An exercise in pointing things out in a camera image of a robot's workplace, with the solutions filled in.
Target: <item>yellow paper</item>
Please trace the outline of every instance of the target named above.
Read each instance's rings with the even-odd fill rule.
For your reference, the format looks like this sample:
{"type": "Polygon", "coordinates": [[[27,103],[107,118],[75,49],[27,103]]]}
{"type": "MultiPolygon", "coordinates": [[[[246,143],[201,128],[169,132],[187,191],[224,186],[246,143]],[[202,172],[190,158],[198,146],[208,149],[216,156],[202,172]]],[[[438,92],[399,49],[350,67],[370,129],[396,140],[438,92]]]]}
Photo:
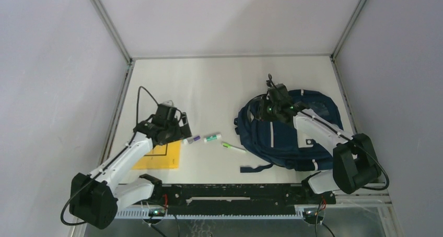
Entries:
{"type": "Polygon", "coordinates": [[[156,146],[144,155],[132,169],[176,169],[179,167],[181,141],[156,146]]]}

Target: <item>black metal bracket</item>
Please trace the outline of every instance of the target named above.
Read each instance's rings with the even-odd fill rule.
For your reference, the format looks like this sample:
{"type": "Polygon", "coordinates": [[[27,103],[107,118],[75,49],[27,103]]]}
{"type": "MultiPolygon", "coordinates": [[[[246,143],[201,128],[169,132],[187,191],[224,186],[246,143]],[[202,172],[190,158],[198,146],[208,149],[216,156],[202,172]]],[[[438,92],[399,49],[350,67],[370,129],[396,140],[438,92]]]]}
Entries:
{"type": "Polygon", "coordinates": [[[336,203],[332,192],[307,196],[301,184],[289,183],[163,184],[161,189],[170,215],[293,215],[295,205],[336,203]]]}
{"type": "Polygon", "coordinates": [[[143,133],[146,137],[151,138],[154,146],[162,146],[191,137],[192,133],[186,113],[180,112],[180,117],[175,118],[177,110],[173,106],[159,104],[156,113],[138,123],[133,131],[143,133]]]}

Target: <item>white robotic arm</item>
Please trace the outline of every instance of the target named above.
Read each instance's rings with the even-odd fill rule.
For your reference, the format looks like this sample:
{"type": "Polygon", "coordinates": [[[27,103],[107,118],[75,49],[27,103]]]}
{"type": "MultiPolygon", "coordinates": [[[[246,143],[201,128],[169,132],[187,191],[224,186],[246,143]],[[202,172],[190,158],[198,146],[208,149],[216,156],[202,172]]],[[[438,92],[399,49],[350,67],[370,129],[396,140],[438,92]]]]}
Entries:
{"type": "Polygon", "coordinates": [[[377,161],[370,138],[365,134],[356,134],[341,130],[317,115],[302,102],[293,104],[286,87],[275,85],[269,74],[268,92],[260,101],[259,118],[264,121],[281,121],[293,126],[300,132],[312,137],[333,157],[332,170],[319,172],[302,182],[310,193],[322,194],[342,190],[351,194],[366,184],[374,181],[386,172],[377,161]]]}
{"type": "Polygon", "coordinates": [[[72,179],[71,197],[62,210],[61,221],[68,226],[79,224],[64,220],[64,211],[69,205],[72,215],[104,229],[118,211],[149,199],[154,188],[161,186],[160,180],[145,174],[130,184],[119,183],[134,164],[155,146],[191,137],[186,113],[180,112],[177,119],[177,110],[173,106],[159,104],[155,115],[137,124],[133,137],[116,156],[87,175],[78,173],[72,179]]]}
{"type": "Polygon", "coordinates": [[[139,177],[130,184],[119,185],[119,183],[137,161],[152,149],[152,139],[147,138],[143,133],[136,132],[132,141],[127,143],[126,150],[108,159],[89,173],[91,177],[101,173],[95,180],[100,183],[106,182],[114,198],[117,199],[117,212],[151,197],[154,185],[147,179],[139,177]]]}

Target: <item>pen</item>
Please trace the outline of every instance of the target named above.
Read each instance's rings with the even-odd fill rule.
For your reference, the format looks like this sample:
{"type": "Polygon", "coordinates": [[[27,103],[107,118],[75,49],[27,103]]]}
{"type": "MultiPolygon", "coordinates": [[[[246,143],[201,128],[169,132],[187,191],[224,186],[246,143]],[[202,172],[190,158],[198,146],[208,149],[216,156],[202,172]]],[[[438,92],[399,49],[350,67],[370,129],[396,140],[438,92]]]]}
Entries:
{"type": "Polygon", "coordinates": [[[200,139],[200,135],[197,135],[195,137],[190,137],[190,138],[184,139],[183,143],[185,143],[185,145],[189,145],[189,144],[192,144],[192,143],[194,143],[195,141],[197,141],[199,139],[200,139]]]}
{"type": "Polygon", "coordinates": [[[205,143],[211,141],[211,140],[216,140],[216,139],[221,139],[222,135],[221,134],[214,134],[214,135],[210,135],[207,137],[204,137],[203,140],[205,141],[205,143]]]}
{"type": "Polygon", "coordinates": [[[233,149],[233,150],[235,150],[235,151],[238,151],[238,152],[246,153],[246,150],[241,149],[241,148],[238,148],[238,147],[235,147],[235,146],[232,146],[232,145],[230,145],[230,144],[228,144],[228,143],[226,143],[226,142],[222,142],[221,145],[224,146],[224,147],[226,147],[226,148],[230,148],[230,149],[233,149]]]}

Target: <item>reflective stripe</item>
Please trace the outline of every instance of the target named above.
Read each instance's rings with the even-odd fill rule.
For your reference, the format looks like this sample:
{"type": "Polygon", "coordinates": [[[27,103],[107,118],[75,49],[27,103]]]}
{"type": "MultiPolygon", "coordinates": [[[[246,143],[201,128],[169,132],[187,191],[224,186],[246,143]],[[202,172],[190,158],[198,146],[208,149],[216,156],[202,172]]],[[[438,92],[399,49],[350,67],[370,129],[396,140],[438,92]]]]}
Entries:
{"type": "Polygon", "coordinates": [[[312,163],[314,163],[314,171],[317,171],[318,170],[318,164],[317,164],[317,162],[316,162],[316,160],[312,160],[312,163]]]}
{"type": "Polygon", "coordinates": [[[271,147],[274,147],[274,125],[269,122],[269,126],[271,128],[271,147]]]}

